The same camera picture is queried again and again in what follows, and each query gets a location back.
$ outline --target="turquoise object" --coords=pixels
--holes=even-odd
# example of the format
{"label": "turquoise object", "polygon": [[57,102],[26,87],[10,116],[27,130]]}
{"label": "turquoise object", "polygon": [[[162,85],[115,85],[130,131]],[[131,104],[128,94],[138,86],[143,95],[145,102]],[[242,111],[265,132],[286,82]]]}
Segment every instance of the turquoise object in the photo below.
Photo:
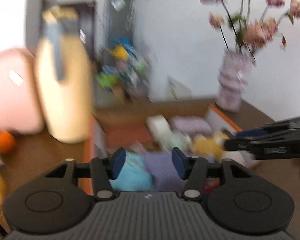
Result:
{"label": "turquoise object", "polygon": [[152,175],[148,172],[143,157],[127,152],[126,161],[116,180],[110,180],[117,191],[152,191]]}

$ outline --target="gray strap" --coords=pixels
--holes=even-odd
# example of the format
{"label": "gray strap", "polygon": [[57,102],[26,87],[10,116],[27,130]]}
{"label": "gray strap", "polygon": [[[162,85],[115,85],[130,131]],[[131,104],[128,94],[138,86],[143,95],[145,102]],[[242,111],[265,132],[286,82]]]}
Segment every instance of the gray strap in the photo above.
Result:
{"label": "gray strap", "polygon": [[47,37],[53,44],[54,61],[58,81],[61,81],[64,78],[60,35],[71,34],[79,35],[78,21],[59,19],[57,23],[46,24],[45,26],[44,37]]}

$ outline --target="pink suitcase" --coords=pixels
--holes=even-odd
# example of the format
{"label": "pink suitcase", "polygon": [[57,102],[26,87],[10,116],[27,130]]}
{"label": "pink suitcase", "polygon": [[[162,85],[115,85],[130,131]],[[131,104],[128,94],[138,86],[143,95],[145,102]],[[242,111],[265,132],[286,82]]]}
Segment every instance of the pink suitcase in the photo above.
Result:
{"label": "pink suitcase", "polygon": [[0,130],[42,131],[44,120],[34,81],[34,57],[26,49],[0,52]]}

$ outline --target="purple cloth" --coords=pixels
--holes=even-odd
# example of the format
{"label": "purple cloth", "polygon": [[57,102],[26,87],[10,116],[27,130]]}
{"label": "purple cloth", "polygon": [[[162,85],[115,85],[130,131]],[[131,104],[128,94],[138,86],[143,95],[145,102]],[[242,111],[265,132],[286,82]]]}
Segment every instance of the purple cloth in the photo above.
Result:
{"label": "purple cloth", "polygon": [[180,179],[171,158],[171,153],[146,152],[143,155],[146,168],[154,177],[154,190],[182,193],[187,180]]}
{"label": "purple cloth", "polygon": [[209,135],[212,133],[212,129],[206,120],[197,116],[172,117],[170,120],[170,126],[174,131],[186,133],[192,138],[198,134]]}

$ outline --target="silver screw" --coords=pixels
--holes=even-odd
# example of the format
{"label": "silver screw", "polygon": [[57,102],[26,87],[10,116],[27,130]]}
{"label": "silver screw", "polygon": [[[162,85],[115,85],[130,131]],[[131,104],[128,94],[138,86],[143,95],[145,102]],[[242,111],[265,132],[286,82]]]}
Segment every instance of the silver screw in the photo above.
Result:
{"label": "silver screw", "polygon": [[185,196],[189,198],[195,198],[200,196],[200,192],[195,189],[188,189],[185,191]]}
{"label": "silver screw", "polygon": [[111,191],[109,191],[109,190],[100,190],[97,193],[97,197],[98,198],[103,198],[103,199],[111,198],[112,195],[113,195],[113,193]]}

